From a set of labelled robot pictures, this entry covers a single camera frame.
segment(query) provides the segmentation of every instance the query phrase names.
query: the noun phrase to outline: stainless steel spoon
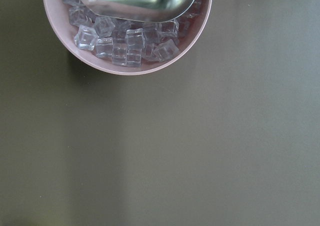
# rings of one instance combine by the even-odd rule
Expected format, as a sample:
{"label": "stainless steel spoon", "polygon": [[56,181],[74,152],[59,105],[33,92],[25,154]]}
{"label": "stainless steel spoon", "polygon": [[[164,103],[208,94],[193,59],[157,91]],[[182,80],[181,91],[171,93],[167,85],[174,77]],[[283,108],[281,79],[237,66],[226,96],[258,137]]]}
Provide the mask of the stainless steel spoon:
{"label": "stainless steel spoon", "polygon": [[81,0],[95,14],[143,22],[165,22],[182,15],[194,0]]}

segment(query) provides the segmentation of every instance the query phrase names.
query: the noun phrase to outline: spoon bowl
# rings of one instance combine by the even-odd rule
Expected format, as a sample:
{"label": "spoon bowl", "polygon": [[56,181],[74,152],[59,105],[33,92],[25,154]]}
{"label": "spoon bowl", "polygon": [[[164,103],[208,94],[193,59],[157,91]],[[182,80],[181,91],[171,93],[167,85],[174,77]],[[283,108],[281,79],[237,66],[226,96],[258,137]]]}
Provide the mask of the spoon bowl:
{"label": "spoon bowl", "polygon": [[141,22],[165,22],[182,15],[194,0],[81,0],[96,15]]}

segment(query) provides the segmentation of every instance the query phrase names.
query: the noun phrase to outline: olive green surface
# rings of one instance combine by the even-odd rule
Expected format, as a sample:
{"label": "olive green surface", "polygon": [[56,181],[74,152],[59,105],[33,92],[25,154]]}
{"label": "olive green surface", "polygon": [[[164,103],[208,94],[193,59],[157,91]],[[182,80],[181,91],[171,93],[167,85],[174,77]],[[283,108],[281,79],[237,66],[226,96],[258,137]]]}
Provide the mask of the olive green surface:
{"label": "olive green surface", "polygon": [[80,62],[0,0],[1,226],[319,226],[320,0],[214,0],[173,65]]}

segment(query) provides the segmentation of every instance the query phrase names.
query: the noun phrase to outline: bowl rim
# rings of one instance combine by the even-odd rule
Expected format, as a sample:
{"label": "bowl rim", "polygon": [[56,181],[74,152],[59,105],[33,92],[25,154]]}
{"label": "bowl rim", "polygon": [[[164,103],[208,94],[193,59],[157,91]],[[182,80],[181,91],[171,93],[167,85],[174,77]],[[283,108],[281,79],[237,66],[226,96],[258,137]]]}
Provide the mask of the bowl rim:
{"label": "bowl rim", "polygon": [[61,41],[61,43],[69,50],[69,52],[71,52],[77,59],[79,59],[80,61],[84,62],[85,64],[106,72],[106,73],[110,73],[110,74],[114,74],[114,75],[122,75],[122,76],[137,76],[137,75],[146,75],[146,74],[150,74],[156,71],[159,71],[161,69],[164,69],[166,67],[168,67],[169,65],[173,64],[174,62],[178,61],[181,57],[183,57],[190,49],[191,47],[196,43],[196,41],[199,39],[200,35],[202,34],[203,30],[205,29],[205,26],[208,22],[209,19],[209,15],[211,12],[211,7],[213,4],[213,0],[208,0],[208,9],[205,13],[205,17],[203,20],[203,23],[200,27],[200,29],[198,30],[197,34],[195,35],[195,37],[193,38],[193,40],[190,42],[190,44],[179,54],[177,55],[175,58],[171,59],[170,61],[155,67],[155,68],[151,68],[151,69],[147,69],[147,70],[143,70],[143,71],[133,71],[133,72],[126,72],[126,71],[115,71],[115,70],[111,70],[111,69],[107,69],[107,68],[103,68],[103,67],[99,67],[97,65],[95,65],[94,63],[90,62],[89,60],[85,59],[84,57],[81,57],[74,48],[70,47],[68,43],[66,43],[65,39],[60,35],[60,33],[57,30],[57,27],[55,26],[55,22],[54,19],[52,18],[52,15],[49,13],[49,5],[48,5],[48,1],[47,0],[43,0],[43,4],[44,4],[44,9],[45,9],[45,13],[46,16],[49,20],[49,23],[51,25],[51,28],[53,29],[55,35],[58,37],[58,39]]}

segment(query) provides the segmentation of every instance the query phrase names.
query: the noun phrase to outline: pink bowl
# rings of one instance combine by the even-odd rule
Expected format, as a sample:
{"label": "pink bowl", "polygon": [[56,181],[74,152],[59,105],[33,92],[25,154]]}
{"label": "pink bowl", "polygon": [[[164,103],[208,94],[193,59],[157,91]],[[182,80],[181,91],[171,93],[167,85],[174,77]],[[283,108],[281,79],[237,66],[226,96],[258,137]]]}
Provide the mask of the pink bowl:
{"label": "pink bowl", "polygon": [[74,36],[78,32],[78,28],[71,26],[68,19],[68,8],[70,6],[63,4],[62,0],[43,0],[43,2],[50,24],[63,45],[86,64],[115,75],[143,75],[161,70],[173,64],[181,58],[199,38],[207,23],[212,5],[212,0],[202,0],[201,14],[191,23],[187,36],[181,38],[178,46],[181,53],[174,59],[167,62],[143,62],[141,67],[132,68],[113,65],[107,60],[95,57],[89,51],[78,49],[74,43]]}

